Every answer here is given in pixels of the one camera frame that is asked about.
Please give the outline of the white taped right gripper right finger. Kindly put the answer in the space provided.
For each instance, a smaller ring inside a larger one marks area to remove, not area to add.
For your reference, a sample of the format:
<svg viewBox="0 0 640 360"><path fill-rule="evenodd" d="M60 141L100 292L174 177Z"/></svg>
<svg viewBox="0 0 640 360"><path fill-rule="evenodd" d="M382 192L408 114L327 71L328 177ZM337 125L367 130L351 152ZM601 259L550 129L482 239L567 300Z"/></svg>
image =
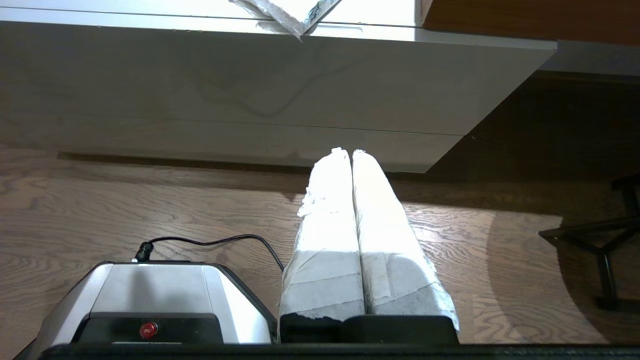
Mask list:
<svg viewBox="0 0 640 360"><path fill-rule="evenodd" d="M454 301L378 161L355 150L352 177L366 312L444 316L459 331Z"/></svg>

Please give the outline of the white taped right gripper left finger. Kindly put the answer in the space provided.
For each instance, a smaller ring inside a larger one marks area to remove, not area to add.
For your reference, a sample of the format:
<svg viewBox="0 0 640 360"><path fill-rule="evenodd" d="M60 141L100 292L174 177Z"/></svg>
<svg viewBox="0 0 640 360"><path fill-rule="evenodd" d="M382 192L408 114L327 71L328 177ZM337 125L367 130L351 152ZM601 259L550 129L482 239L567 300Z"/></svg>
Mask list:
<svg viewBox="0 0 640 360"><path fill-rule="evenodd" d="M282 344L340 342L343 323L366 313L353 191L346 150L334 148L314 164L282 275Z"/></svg>

